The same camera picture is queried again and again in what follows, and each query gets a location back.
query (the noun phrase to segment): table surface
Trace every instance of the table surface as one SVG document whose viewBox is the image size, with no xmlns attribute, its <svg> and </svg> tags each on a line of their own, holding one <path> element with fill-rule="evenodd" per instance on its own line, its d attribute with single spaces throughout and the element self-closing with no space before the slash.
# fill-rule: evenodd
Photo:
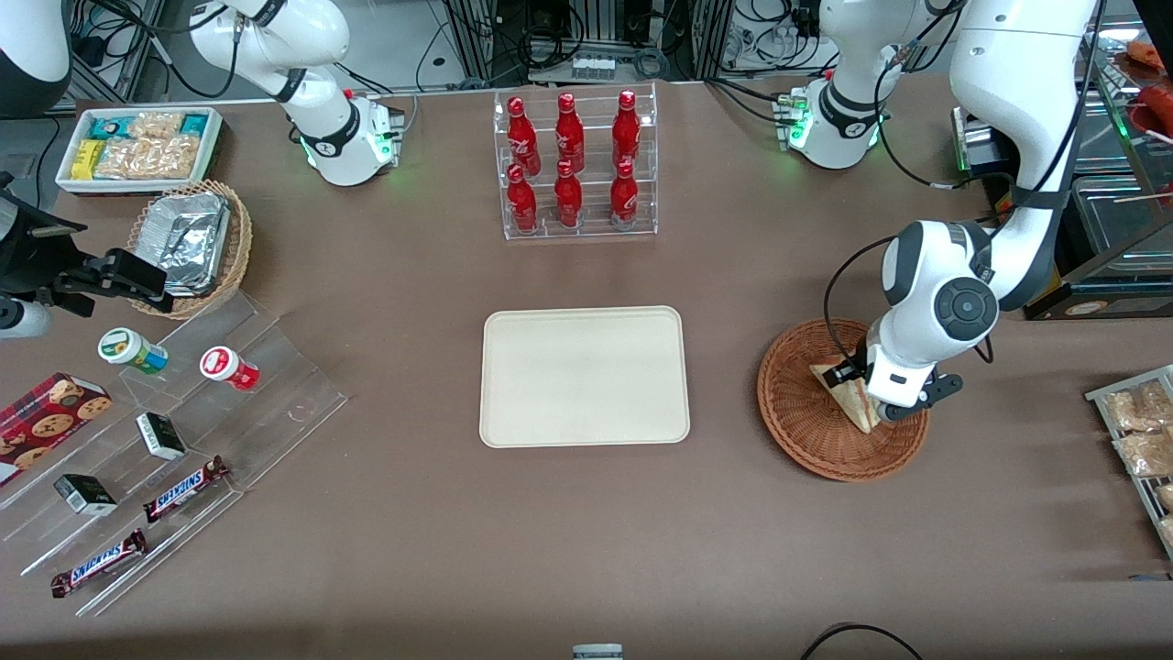
<svg viewBox="0 0 1173 660">
<path fill-rule="evenodd" d="M 894 148 L 948 176 L 947 81 L 899 91 Z M 491 93 L 422 98 L 402 165 L 353 189 L 306 166 L 278 106 L 222 106 L 218 178 L 256 225 L 244 288 L 353 400 L 96 619 L 0 553 L 0 655 L 565 658 L 619 641 L 632 660 L 796 658 L 863 621 L 925 658 L 1168 658 L 1173 585 L 1126 580 L 1168 564 L 1083 393 L 1171 362 L 1173 321 L 1004 314 L 992 367 L 949 363 L 965 390 L 907 469 L 811 475 L 759 419 L 765 349 L 821 313 L 859 246 L 988 205 L 976 188 L 920 186 L 881 150 L 847 171 L 781 154 L 771 125 L 706 86 L 658 93 L 660 233 L 577 245 L 502 238 Z M 101 252 L 142 204 L 62 195 L 56 212 Z M 842 278 L 838 314 L 883 312 L 879 260 Z M 653 304 L 684 320 L 683 443 L 481 443 L 490 313 Z M 57 370 L 113 379 L 94 352 L 110 326 L 172 326 L 123 300 L 55 315 L 48 338 L 0 345 L 0 401 Z"/>
</svg>

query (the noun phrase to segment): wicker basket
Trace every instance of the wicker basket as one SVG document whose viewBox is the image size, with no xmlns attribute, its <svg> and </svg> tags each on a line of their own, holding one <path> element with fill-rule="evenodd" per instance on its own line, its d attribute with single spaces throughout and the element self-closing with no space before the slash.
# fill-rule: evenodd
<svg viewBox="0 0 1173 660">
<path fill-rule="evenodd" d="M 856 320 L 832 322 L 845 346 L 867 333 Z M 840 482 L 887 477 L 916 456 L 929 430 L 921 411 L 896 423 L 860 431 L 819 383 L 811 366 L 835 362 L 839 351 L 822 319 L 807 320 L 782 333 L 758 370 L 758 407 L 774 441 L 807 470 Z"/>
<path fill-rule="evenodd" d="M 249 209 L 244 207 L 240 197 L 218 181 L 201 181 L 194 185 L 184 185 L 169 190 L 164 196 L 194 195 L 196 192 L 216 192 L 232 204 L 232 215 L 229 217 L 228 236 L 224 238 L 224 254 L 221 257 L 219 272 L 216 273 L 216 287 L 212 292 L 198 298 L 175 298 L 175 305 L 170 313 L 163 313 L 156 308 L 131 300 L 130 304 L 143 313 L 154 315 L 165 315 L 176 320 L 185 320 L 197 312 L 223 304 L 236 293 L 244 279 L 244 271 L 249 267 L 249 250 L 252 247 L 252 220 L 249 218 Z M 127 240 L 127 249 L 134 251 L 138 241 L 138 232 L 142 230 L 143 219 L 150 204 L 138 213 L 138 220 L 130 229 L 130 239 Z"/>
</svg>

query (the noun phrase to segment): coca-cola bottle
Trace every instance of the coca-cola bottle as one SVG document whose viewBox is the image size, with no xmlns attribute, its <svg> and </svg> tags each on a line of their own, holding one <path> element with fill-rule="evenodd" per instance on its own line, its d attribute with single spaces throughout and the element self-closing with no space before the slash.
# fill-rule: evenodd
<svg viewBox="0 0 1173 660">
<path fill-rule="evenodd" d="M 554 195 L 558 198 L 558 222 L 567 229 L 577 229 L 582 224 L 583 186 L 575 176 L 570 158 L 558 161 L 558 181 L 554 184 Z"/>
<path fill-rule="evenodd" d="M 514 216 L 517 231 L 533 233 L 537 231 L 537 197 L 534 188 L 526 181 L 526 172 L 517 163 L 509 163 L 506 169 L 509 177 L 509 188 L 506 196 L 509 197 L 509 212 Z"/>
<path fill-rule="evenodd" d="M 636 197 L 639 195 L 639 185 L 632 178 L 635 169 L 631 158 L 623 158 L 616 166 L 618 176 L 611 183 L 611 224 L 619 231 L 626 231 L 636 223 Z"/>
<path fill-rule="evenodd" d="M 558 158 L 568 158 L 575 173 L 586 165 L 586 143 L 583 136 L 583 120 L 575 111 L 575 95 L 558 95 L 558 123 L 554 127 L 558 141 Z"/>
<path fill-rule="evenodd" d="M 526 176 L 535 177 L 542 171 L 542 158 L 537 155 L 537 132 L 526 116 L 526 103 L 514 96 L 506 103 L 509 110 L 509 150 L 514 162 L 521 164 Z"/>
<path fill-rule="evenodd" d="M 630 89 L 619 91 L 619 113 L 611 125 L 611 141 L 615 145 L 611 159 L 616 168 L 623 158 L 636 162 L 639 155 L 639 117 L 636 116 L 636 93 Z"/>
</svg>

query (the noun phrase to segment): beige tray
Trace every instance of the beige tray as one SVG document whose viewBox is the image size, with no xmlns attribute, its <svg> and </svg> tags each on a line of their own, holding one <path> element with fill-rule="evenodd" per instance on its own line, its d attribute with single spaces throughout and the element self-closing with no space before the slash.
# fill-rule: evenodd
<svg viewBox="0 0 1173 660">
<path fill-rule="evenodd" d="M 670 306 L 499 311 L 484 321 L 481 440 L 491 448 L 678 443 L 689 435 Z"/>
</svg>

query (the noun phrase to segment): acrylic bottle rack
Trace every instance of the acrylic bottle rack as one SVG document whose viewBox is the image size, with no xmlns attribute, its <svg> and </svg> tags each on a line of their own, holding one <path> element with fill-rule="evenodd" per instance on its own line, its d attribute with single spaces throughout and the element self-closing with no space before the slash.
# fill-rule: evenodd
<svg viewBox="0 0 1173 660">
<path fill-rule="evenodd" d="M 615 164 L 611 159 L 611 124 L 618 111 L 619 91 L 636 93 L 636 114 L 639 117 L 639 156 L 635 162 L 635 179 L 639 186 L 637 213 L 632 226 L 619 231 L 611 224 L 611 182 L 615 181 Z M 585 134 L 586 164 L 578 172 L 583 189 L 583 217 L 577 229 L 567 229 L 558 222 L 554 183 L 557 181 L 558 149 L 554 127 L 558 121 L 557 95 L 560 90 L 540 87 L 497 93 L 493 115 L 493 137 L 497 157 L 497 188 L 501 190 L 501 219 L 506 239 L 542 238 L 601 238 L 624 236 L 647 236 L 659 226 L 657 179 L 659 177 L 657 110 L 655 84 L 583 86 L 574 87 L 575 106 L 582 118 Z M 506 168 L 513 162 L 509 151 L 509 114 L 506 101 L 518 96 L 526 102 L 526 114 L 537 131 L 537 151 L 542 169 L 529 179 L 537 195 L 537 231 L 522 233 L 509 211 L 506 195 L 509 181 Z"/>
</svg>

